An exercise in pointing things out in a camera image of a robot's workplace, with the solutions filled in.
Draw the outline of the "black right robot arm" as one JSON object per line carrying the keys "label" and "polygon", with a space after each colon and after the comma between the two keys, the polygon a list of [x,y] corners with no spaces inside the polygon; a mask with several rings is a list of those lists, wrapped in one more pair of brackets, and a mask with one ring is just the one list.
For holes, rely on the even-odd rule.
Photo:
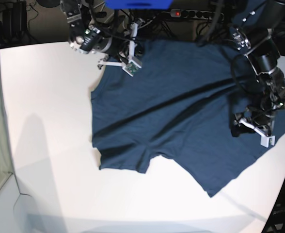
{"label": "black right robot arm", "polygon": [[128,17],[128,28],[118,32],[125,14],[119,15],[119,11],[114,10],[112,21],[102,23],[96,19],[94,2],[87,0],[86,3],[87,6],[83,6],[81,0],[60,1],[61,11],[69,26],[70,47],[81,54],[104,53],[105,57],[98,62],[99,67],[132,65],[142,68],[142,61],[138,58],[137,35],[144,20]]}

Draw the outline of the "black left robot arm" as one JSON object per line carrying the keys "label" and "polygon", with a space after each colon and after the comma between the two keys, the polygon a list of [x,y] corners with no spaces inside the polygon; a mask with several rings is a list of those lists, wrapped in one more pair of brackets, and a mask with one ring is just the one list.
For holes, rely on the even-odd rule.
{"label": "black left robot arm", "polygon": [[[285,109],[285,76],[278,67],[280,52],[273,40],[275,29],[285,18],[285,0],[265,0],[251,10],[241,23],[227,22],[230,37],[239,50],[230,69],[238,88],[254,102],[243,112],[234,114],[231,134],[257,133],[263,139],[273,139],[275,117]],[[246,58],[254,71],[260,92],[250,91],[236,77],[235,64]]]}

